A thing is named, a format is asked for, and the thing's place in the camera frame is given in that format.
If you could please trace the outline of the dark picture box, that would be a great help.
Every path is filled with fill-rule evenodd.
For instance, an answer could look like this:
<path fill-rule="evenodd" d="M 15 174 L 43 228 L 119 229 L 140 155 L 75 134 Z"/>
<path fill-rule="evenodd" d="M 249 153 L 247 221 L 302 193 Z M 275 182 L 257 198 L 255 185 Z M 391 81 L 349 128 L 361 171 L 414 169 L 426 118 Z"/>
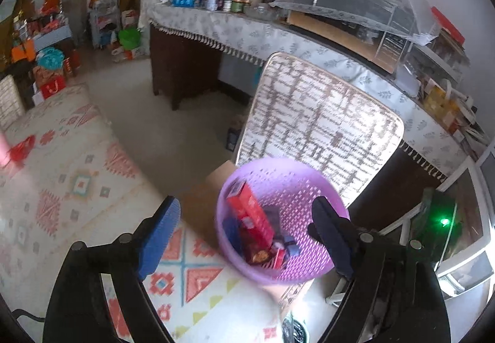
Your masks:
<path fill-rule="evenodd" d="M 272 254 L 274 229 L 268 220 L 255 222 L 249 217 L 241 219 L 239 228 L 243 257 L 250 265 L 268 262 Z"/>

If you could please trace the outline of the long red box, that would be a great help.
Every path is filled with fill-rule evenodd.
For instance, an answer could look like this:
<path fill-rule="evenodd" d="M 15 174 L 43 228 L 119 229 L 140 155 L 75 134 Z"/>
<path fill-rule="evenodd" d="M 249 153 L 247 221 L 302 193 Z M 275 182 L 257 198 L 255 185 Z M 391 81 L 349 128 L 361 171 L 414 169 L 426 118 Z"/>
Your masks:
<path fill-rule="evenodd" d="M 246 180 L 236 180 L 227 193 L 226 202 L 240 221 L 249 241 L 262 249 L 272 246 L 274 230 Z"/>

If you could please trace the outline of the cardboard box under basket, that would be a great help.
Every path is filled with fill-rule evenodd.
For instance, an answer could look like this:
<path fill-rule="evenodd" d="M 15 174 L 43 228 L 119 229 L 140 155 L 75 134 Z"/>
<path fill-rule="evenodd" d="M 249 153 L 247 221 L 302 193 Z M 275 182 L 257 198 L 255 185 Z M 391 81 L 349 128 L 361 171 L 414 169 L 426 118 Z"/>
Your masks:
<path fill-rule="evenodd" d="M 179 194 L 183 221 L 195 231 L 210 247 L 217 249 L 215 227 L 217 198 L 227 178 L 237 169 L 230 160 L 226 161 L 199 184 Z"/>

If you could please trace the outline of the purple plastic waste basket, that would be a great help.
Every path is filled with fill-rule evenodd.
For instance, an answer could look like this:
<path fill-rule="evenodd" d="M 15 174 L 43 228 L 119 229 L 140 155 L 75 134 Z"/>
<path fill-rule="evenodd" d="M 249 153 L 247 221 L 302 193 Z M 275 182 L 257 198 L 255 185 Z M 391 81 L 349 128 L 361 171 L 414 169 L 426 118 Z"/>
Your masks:
<path fill-rule="evenodd" d="M 281 269 L 266 264 L 250 264 L 246 254 L 232 244 L 226 220 L 236 217 L 227 201 L 234 185 L 246 182 L 262 209 L 269 211 L 269 222 L 276 237 L 291 237 L 299 249 Z M 332 183 L 316 169 L 290 158 L 261 158 L 245 163 L 228 175 L 217 198 L 215 215 L 217 240 L 225 258 L 240 273 L 260 285 L 290 285 L 310 281 L 334 268 L 330 254 L 312 239 L 307 227 L 315 198 L 324 196 L 344 218 L 349 217 L 342 198 Z"/>

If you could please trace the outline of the crumpled red wrapper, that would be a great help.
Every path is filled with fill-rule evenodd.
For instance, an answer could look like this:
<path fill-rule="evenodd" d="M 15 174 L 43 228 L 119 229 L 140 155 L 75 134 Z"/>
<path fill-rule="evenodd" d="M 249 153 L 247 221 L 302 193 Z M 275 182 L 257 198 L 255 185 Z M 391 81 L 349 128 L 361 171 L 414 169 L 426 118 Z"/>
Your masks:
<path fill-rule="evenodd" d="M 34 148 L 36 137 L 34 135 L 29 135 L 22 142 L 14 145 L 9 150 L 9 156 L 11 161 L 15 163 L 23 162 L 31 153 Z"/>

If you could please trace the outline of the chair with patterned cover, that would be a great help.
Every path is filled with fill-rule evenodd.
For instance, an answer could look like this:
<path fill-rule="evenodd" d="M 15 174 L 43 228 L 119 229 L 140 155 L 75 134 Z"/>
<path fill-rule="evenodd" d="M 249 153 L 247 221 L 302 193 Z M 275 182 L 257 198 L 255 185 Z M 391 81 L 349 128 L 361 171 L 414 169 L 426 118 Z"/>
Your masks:
<path fill-rule="evenodd" d="M 267 60 L 236 163 L 292 158 L 320 171 L 345 206 L 394 154 L 403 120 L 351 83 L 291 54 Z"/>

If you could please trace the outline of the pink thermos bottle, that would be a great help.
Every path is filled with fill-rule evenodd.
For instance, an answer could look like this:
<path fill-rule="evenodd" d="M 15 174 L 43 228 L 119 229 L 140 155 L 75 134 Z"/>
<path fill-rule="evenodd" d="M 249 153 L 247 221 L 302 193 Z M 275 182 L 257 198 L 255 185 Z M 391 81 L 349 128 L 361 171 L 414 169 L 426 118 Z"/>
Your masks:
<path fill-rule="evenodd" d="M 10 145 L 3 131 L 0 130 L 0 167 L 6 167 L 10 161 Z"/>

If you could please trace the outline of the far chair patterned cover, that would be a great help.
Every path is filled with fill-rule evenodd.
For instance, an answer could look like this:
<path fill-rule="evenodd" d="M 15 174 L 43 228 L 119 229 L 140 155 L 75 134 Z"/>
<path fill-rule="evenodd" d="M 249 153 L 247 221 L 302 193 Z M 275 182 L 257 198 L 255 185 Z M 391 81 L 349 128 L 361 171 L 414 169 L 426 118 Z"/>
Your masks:
<path fill-rule="evenodd" d="M 6 130 L 19 117 L 25 114 L 24 104 L 12 75 L 1 79 L 0 83 L 0 126 Z"/>

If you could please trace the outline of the patterned sideboard cloth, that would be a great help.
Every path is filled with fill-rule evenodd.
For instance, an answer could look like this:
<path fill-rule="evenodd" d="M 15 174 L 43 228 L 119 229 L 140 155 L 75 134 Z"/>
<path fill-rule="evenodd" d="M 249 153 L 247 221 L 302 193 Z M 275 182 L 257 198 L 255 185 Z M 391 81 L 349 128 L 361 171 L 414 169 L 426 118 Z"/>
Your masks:
<path fill-rule="evenodd" d="M 403 146 L 427 171 L 436 169 L 449 176 L 467 158 L 462 146 L 419 103 L 376 70 L 281 25 L 238 14 L 173 7 L 160 0 L 143 0 L 139 21 L 259 66 L 275 52 L 292 54 L 330 71 L 395 112 L 404 124 Z"/>

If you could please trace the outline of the dark wooden sideboard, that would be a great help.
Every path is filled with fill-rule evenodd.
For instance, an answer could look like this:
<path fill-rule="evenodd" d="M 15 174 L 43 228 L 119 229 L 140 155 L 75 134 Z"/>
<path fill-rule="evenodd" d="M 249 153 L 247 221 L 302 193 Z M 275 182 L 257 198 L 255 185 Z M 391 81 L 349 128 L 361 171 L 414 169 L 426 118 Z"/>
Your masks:
<path fill-rule="evenodd" d="M 150 26 L 153 94 L 169 98 L 176 111 L 184 99 L 197 97 L 217 84 L 222 52 Z"/>

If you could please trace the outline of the green plastic basket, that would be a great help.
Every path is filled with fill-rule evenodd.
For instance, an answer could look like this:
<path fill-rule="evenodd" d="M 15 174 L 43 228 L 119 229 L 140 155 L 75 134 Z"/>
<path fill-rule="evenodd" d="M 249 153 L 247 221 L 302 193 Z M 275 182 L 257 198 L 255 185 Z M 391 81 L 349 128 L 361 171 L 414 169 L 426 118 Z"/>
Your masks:
<path fill-rule="evenodd" d="M 124 50 L 134 50 L 141 45 L 141 33 L 137 28 L 123 28 L 118 33 L 118 40 Z"/>

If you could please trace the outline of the blue tissue box on sideboard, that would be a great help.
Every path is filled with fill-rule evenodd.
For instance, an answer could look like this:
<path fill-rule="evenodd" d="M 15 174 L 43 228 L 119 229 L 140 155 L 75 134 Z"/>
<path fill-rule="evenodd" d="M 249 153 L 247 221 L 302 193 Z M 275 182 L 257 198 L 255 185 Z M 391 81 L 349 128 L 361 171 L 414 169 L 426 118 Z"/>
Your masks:
<path fill-rule="evenodd" d="M 172 5 L 181 8 L 198 8 L 202 0 L 172 0 Z"/>

